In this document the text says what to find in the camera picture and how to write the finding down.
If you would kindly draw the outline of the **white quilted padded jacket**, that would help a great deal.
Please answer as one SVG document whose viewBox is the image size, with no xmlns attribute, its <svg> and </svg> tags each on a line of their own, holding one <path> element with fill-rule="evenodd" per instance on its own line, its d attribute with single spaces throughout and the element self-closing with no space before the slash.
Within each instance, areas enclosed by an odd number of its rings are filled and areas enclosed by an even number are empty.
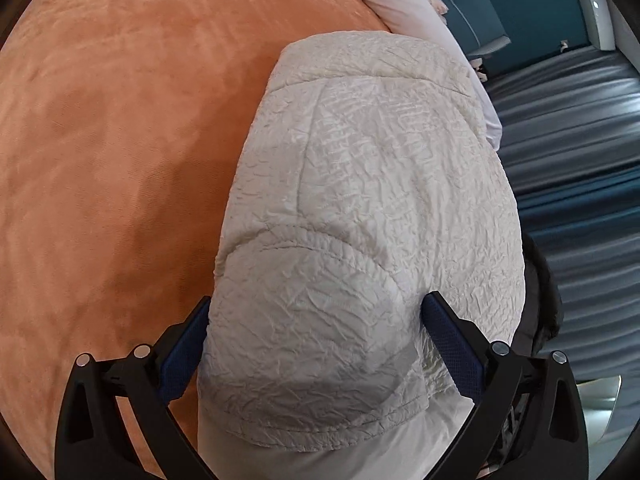
<svg viewBox="0 0 640 480">
<path fill-rule="evenodd" d="M 518 207 L 469 66 L 388 32 L 281 53 L 236 168 L 198 369 L 221 479 L 421 479 L 470 414 L 428 292 L 491 340 L 525 304 Z"/>
</svg>

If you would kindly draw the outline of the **grey blue curtain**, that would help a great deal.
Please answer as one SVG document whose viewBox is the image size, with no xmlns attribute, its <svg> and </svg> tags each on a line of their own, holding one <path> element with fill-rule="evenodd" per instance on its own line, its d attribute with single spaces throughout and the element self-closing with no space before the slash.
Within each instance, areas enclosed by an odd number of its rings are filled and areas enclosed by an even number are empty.
<svg viewBox="0 0 640 480">
<path fill-rule="evenodd" d="M 558 284 L 549 344 L 579 379 L 639 376 L 639 73 L 585 47 L 487 87 L 526 233 Z"/>
</svg>

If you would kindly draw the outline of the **orange plush bed cover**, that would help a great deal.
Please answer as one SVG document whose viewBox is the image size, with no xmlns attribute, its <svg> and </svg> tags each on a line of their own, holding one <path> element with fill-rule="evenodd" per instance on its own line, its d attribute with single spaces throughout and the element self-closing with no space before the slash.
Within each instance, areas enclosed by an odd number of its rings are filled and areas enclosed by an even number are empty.
<svg viewBox="0 0 640 480">
<path fill-rule="evenodd" d="M 236 161 L 282 49 L 361 0 L 32 0 L 1 50 L 1 413 L 53 474 L 74 359 L 213 289 Z"/>
</svg>

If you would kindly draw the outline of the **teal upholstered headboard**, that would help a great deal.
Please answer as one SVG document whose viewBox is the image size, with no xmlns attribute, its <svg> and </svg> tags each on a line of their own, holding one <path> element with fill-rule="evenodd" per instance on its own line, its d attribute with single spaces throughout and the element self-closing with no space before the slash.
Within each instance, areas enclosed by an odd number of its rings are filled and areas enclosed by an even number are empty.
<svg viewBox="0 0 640 480">
<path fill-rule="evenodd" d="M 491 56 L 511 43 L 490 0 L 442 0 L 447 26 L 468 58 Z"/>
</svg>

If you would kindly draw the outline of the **rolled white pink duvet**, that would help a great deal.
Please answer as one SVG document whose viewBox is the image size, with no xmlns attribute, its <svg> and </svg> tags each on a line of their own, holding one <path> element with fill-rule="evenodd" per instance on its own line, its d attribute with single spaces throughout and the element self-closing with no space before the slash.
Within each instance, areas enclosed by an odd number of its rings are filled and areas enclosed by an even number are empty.
<svg viewBox="0 0 640 480">
<path fill-rule="evenodd" d="M 416 37 L 444 49 L 470 73 L 486 124 L 486 138 L 494 150 L 500 148 L 502 125 L 477 72 L 464 55 L 454 35 L 430 0 L 362 0 L 397 35 Z"/>
</svg>

